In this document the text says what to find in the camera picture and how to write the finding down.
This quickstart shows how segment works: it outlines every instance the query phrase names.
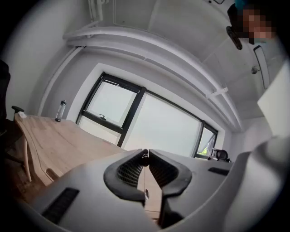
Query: water bottle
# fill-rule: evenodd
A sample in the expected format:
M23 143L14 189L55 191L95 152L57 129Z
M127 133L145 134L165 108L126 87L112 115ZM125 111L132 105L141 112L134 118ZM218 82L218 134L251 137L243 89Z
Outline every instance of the water bottle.
M56 114L55 121L61 121L66 104L67 104L67 102L65 100L62 100L60 102L60 106L58 108L58 112Z

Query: curved ceiling beam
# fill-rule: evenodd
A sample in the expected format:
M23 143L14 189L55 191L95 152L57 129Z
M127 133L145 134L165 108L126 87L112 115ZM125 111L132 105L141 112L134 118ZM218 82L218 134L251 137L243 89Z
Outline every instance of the curved ceiling beam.
M217 82L214 78L214 74L203 64L201 63L194 55L190 52L186 51L182 47L176 45L175 43L170 42L162 37L157 35L141 31L138 29L132 28L122 28L122 27L97 27L97 28L84 28L80 30L76 30L70 33L67 33L63 36L63 39L76 39L81 36L89 36L89 35L98 35L98 34L107 34L107 35L115 35L137 39L140 41L144 41L155 45L159 48L162 48L175 56L178 56L180 59L187 62L189 65L194 67L200 74L202 74L215 88L215 90L222 89L222 86ZM239 129L243 130L242 122L237 112L235 105L233 104L230 96L227 93L222 94L223 98L231 108L238 125Z

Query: chair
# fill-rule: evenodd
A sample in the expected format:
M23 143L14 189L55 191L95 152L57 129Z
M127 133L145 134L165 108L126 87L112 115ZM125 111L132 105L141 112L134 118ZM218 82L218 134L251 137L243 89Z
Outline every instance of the chair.
M7 150L22 136L22 131L14 121L6 119L6 92L10 81L9 67L0 60L0 151L6 159L10 159L24 165L24 162L7 153ZM12 106L15 113L24 112L23 109Z
M225 161L225 162L230 162L230 159L228 157L228 154L225 150L220 150L220 149L216 149L216 148L213 148L212 150L212 154L211 156L209 157L210 160L211 159L214 159L214 160L217 160L217 161Z

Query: ceiling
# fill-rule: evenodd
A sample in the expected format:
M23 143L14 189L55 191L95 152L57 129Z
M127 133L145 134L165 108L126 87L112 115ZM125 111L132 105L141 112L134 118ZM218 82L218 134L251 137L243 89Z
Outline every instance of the ceiling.
M224 87L228 87L242 119L263 116L257 100L265 89L253 49L242 42L237 50L226 33L230 26L227 9L234 0L221 5L207 0L111 0L105 4L107 25L129 26L162 36L191 52L208 66ZM268 64L270 81L282 66L285 54L278 39L260 44Z

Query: white panel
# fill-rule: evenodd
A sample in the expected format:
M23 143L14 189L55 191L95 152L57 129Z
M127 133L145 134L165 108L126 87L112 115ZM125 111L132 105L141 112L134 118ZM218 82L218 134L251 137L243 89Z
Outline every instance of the white panel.
M286 60L276 79L258 101L273 135L290 135L290 63Z

